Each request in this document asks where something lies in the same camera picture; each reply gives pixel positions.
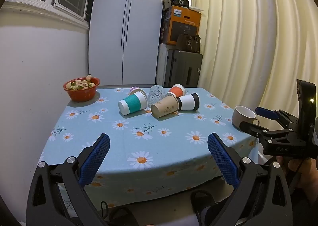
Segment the blue gripper pad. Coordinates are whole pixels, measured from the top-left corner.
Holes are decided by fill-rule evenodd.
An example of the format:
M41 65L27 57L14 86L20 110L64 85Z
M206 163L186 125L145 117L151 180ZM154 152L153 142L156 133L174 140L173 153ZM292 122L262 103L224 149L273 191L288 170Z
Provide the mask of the blue gripper pad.
M81 187L89 185L93 181L94 176L109 151L109 136L102 134L100 138L101 139L98 138L99 142L93 145L93 150L80 168L79 184Z
M216 161L225 181L236 188L239 184L239 170L237 165L226 152L225 148L232 149L226 147L216 133L209 135L208 149L210 153Z
M277 119L279 119L279 116L277 115L276 112L274 112L274 111L272 111L272 110L268 110L268 109L263 108L263 107L257 107L257 108L255 109L255 113L256 113L257 115L266 117L266 118L271 119L271 120L277 120Z

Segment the orange box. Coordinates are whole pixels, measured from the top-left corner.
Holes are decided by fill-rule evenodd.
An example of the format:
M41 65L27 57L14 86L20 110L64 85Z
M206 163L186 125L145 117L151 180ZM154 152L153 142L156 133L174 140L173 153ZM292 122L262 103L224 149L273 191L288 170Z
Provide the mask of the orange box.
M163 17L160 40L176 45L179 34L198 35L201 13L185 7L171 6Z

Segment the white wardrobe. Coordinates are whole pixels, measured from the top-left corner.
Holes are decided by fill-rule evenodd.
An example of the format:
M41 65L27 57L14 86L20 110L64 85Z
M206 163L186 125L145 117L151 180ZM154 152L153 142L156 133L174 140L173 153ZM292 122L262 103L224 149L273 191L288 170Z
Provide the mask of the white wardrobe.
M89 73L101 85L155 83L161 0L94 0Z

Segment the silver bolt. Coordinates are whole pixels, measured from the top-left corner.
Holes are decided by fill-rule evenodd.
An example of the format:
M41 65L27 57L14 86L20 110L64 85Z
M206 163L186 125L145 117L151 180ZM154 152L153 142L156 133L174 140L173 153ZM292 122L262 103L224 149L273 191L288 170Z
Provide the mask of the silver bolt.
M75 157L69 157L67 159L67 163L73 163L75 161Z
M279 167L280 167L279 163L276 162L276 161L273 162L273 166L274 166L275 168L279 168Z
M246 164L251 163L251 160L250 160L248 157L244 157L242 160L243 160L243 162L246 163Z
M41 161L38 166L39 166L39 168L43 168L45 166L45 162Z

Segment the table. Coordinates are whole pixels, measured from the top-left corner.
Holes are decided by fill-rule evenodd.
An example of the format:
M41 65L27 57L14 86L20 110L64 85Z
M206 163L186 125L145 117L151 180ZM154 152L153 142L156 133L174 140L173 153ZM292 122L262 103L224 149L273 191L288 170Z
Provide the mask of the table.
M198 186L221 175L207 148L216 132L241 157L257 162L256 138L235 129L233 110L202 88L187 88L200 97L197 111L154 118L150 108L123 116L118 101L129 89L98 89L93 100L70 102L47 140L40 160L49 165L78 156L106 133L110 150L85 190L97 209L156 199ZM65 189L63 198L68 204Z

